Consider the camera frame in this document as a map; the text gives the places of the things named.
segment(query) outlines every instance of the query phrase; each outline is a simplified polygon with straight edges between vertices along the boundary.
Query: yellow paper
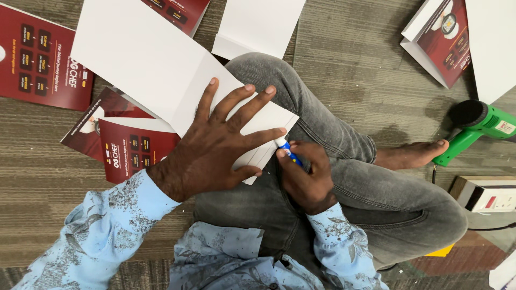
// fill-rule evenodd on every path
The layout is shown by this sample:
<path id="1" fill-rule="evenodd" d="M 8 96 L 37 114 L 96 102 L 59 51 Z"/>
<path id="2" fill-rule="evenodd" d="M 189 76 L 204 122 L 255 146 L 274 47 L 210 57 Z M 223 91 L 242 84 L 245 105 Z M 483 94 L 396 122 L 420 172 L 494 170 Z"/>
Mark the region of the yellow paper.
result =
<path id="1" fill-rule="evenodd" d="M 430 253 L 430 254 L 426 254 L 425 256 L 430 256 L 430 257 L 446 257 L 446 255 L 448 255 L 448 253 L 450 253 L 450 251 L 452 250 L 453 246 L 455 244 L 451 244 L 450 246 L 444 248 L 444 249 L 441 249 L 439 251 L 435 251 L 433 253 Z"/>

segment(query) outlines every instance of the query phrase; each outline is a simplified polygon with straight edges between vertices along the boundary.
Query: hand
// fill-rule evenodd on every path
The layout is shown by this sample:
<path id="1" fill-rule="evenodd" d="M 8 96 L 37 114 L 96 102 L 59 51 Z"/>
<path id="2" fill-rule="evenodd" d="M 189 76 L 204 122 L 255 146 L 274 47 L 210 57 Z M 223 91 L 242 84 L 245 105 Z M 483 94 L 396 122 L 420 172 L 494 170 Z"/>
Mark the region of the hand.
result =
<path id="1" fill-rule="evenodd" d="M 312 165 L 306 173 L 299 165 L 278 149 L 276 156 L 283 168 L 283 188 L 309 215 L 320 214 L 337 204 L 337 197 L 331 192 L 330 160 L 321 145 L 303 141 L 291 141 L 291 151 L 304 156 Z"/>
<path id="2" fill-rule="evenodd" d="M 286 134 L 285 128 L 246 136 L 240 134 L 242 127 L 276 94 L 274 86 L 267 87 L 242 106 L 228 121 L 230 110 L 252 96 L 255 87 L 246 85 L 235 89 L 217 104 L 210 116 L 218 86 L 218 79 L 213 78 L 204 90 L 195 119 L 183 139 L 165 160 L 147 171 L 154 183 L 177 202 L 201 192 L 231 189 L 249 177 L 262 175 L 262 170 L 256 166 L 236 170 L 232 166 L 244 153 Z"/>

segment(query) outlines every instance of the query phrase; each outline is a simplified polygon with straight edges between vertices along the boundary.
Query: grey jeans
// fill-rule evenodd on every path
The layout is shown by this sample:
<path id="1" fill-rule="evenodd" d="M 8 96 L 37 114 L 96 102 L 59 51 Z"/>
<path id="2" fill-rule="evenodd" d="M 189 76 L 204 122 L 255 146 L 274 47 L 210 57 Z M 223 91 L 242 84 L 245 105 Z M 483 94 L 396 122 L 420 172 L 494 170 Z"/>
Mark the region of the grey jeans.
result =
<path id="1" fill-rule="evenodd" d="M 446 191 L 374 165 L 373 140 L 329 112 L 289 64 L 250 53 L 233 59 L 226 68 L 242 83 L 254 84 L 258 92 L 276 86 L 272 101 L 300 117 L 289 140 L 324 146 L 333 192 L 348 220 L 367 233 L 377 269 L 442 249 L 464 235 L 466 215 Z M 309 163 L 302 161 L 308 168 Z M 252 186 L 197 195 L 194 220 L 265 229 L 260 256 L 279 258 L 286 253 L 317 275 L 320 263 L 312 250 L 313 230 L 282 188 L 275 157 L 263 173 Z"/>

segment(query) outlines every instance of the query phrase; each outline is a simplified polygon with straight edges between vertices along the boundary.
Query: knee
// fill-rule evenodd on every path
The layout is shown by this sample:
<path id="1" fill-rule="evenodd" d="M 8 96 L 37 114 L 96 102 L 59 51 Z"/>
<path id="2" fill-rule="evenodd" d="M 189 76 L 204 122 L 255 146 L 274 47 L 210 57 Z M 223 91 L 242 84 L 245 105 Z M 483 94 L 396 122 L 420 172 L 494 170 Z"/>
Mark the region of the knee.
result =
<path id="1" fill-rule="evenodd" d="M 272 101 L 297 113 L 303 98 L 302 82 L 285 61 L 263 53 L 247 53 L 228 62 L 225 68 L 241 83 L 255 85 L 257 92 L 275 86 L 276 96 Z"/>
<path id="2" fill-rule="evenodd" d="M 254 84 L 258 92 L 269 85 L 281 87 L 285 74 L 294 71 L 285 61 L 263 53 L 240 55 L 228 62 L 225 68 L 240 82 Z"/>
<path id="3" fill-rule="evenodd" d="M 468 220 L 465 209 L 463 209 L 455 200 L 440 205 L 442 209 L 435 217 L 433 228 L 437 234 L 437 244 L 441 248 L 447 247 L 464 236 L 468 228 Z"/>

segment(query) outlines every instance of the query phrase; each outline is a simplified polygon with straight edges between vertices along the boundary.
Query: maroon flyer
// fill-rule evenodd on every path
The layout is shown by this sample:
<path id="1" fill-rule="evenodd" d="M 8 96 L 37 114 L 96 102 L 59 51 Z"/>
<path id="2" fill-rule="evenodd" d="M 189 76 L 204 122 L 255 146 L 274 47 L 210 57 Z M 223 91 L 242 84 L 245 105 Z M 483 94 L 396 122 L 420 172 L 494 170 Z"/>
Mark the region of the maroon flyer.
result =
<path id="1" fill-rule="evenodd" d="M 471 63 L 465 0 L 445 0 L 427 22 L 417 44 L 451 88 Z"/>
<path id="2" fill-rule="evenodd" d="M 107 120 L 100 120 L 104 168 L 106 180 L 116 184 L 160 162 L 181 140 L 176 133 L 145 130 Z"/>
<path id="3" fill-rule="evenodd" d="M 0 95 L 85 110 L 93 73 L 70 58 L 75 31 L 0 3 Z"/>
<path id="4" fill-rule="evenodd" d="M 99 118 L 102 117 L 152 118 L 113 88 L 105 87 L 61 143 L 102 162 L 104 157 L 99 128 Z"/>
<path id="5" fill-rule="evenodd" d="M 194 37 L 209 4 L 209 0 L 142 1 L 190 37 Z"/>

